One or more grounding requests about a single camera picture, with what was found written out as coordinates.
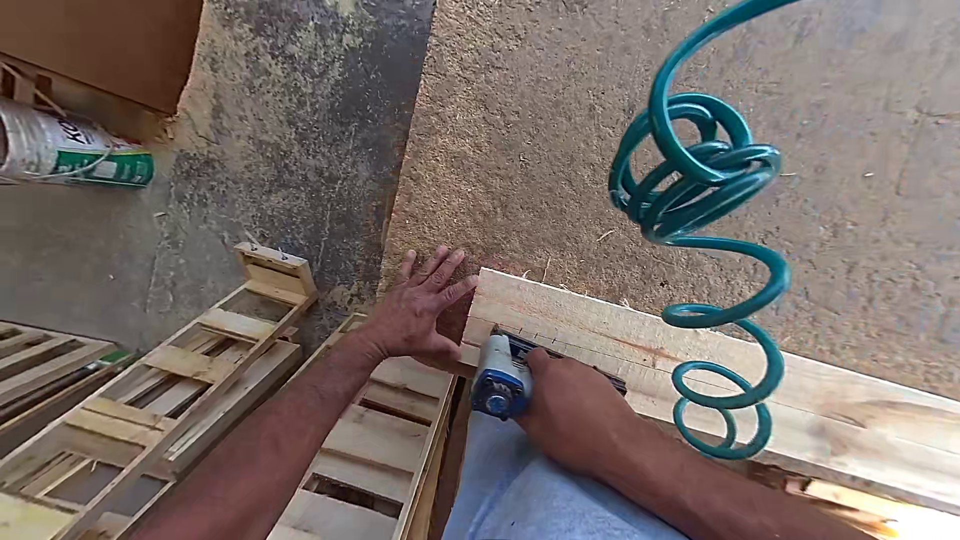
white bucket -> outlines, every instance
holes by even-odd
[[[139,144],[0,98],[0,182],[142,187],[153,176],[153,156]]]

nail gun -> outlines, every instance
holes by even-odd
[[[533,398],[534,380],[526,357],[540,345],[494,325],[490,338],[480,349],[477,376],[470,390],[473,410],[485,412],[500,420],[523,413]],[[544,348],[548,356],[564,357]],[[622,396],[627,395],[626,382],[593,366],[613,384]]]

sawdust-covered floor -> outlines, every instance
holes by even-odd
[[[434,14],[387,273],[404,250],[659,312],[757,290],[749,261],[654,247],[607,174],[660,62],[718,0],[446,0]],[[958,27],[949,0],[807,0],[713,42],[675,88],[743,111],[784,173],[708,231],[786,253],[757,317],[783,349],[960,398]],[[637,168],[659,161],[646,144]]]

teal air hose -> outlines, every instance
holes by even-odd
[[[627,128],[610,172],[613,205],[640,225],[647,240],[664,246],[734,252],[756,258],[770,269],[767,284],[752,298],[736,306],[675,304],[668,306],[662,315],[667,324],[688,329],[733,323],[756,338],[766,354],[766,373],[756,386],[713,362],[684,362],[673,371],[673,384],[682,396],[673,408],[677,429],[700,452],[723,459],[755,455],[770,440],[773,421],[770,410],[762,402],[783,379],[783,355],[773,338],[747,317],[776,301],[790,288],[790,267],[779,253],[757,244],[690,234],[727,215],[772,182],[780,173],[780,151],[769,144],[755,144],[743,116],[720,99],[696,92],[667,97],[667,90],[677,68],[712,39],[740,23],[796,1],[746,0],[720,13],[687,37],[660,68],[650,91],[648,109]],[[670,125],[671,120],[677,119],[693,122],[700,132],[701,142],[684,148]],[[718,124],[727,132],[730,142],[716,138]],[[638,184],[630,171],[630,155],[648,135],[653,135],[665,161]],[[679,179],[657,190],[675,172]],[[684,374],[693,370],[723,376],[739,386],[743,393],[714,397],[695,392],[684,382]],[[727,435],[720,444],[705,443],[686,426],[684,409],[689,402],[716,409],[723,415]],[[756,434],[746,445],[734,447],[736,422],[730,411],[749,406],[756,408]]]

concrete floor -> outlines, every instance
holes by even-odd
[[[149,349],[241,282],[250,234],[309,259],[326,335],[379,279],[432,10],[208,0],[152,185],[3,189],[0,319]]]
[[[762,267],[651,246],[607,196],[660,63],[725,6],[440,3],[385,267],[445,242],[650,312],[758,290]],[[793,289],[757,317],[783,349],[955,399],[958,36],[951,0],[805,0],[718,38],[674,87],[744,112],[793,174],[708,228],[791,261]],[[648,141],[635,170],[659,161]]]

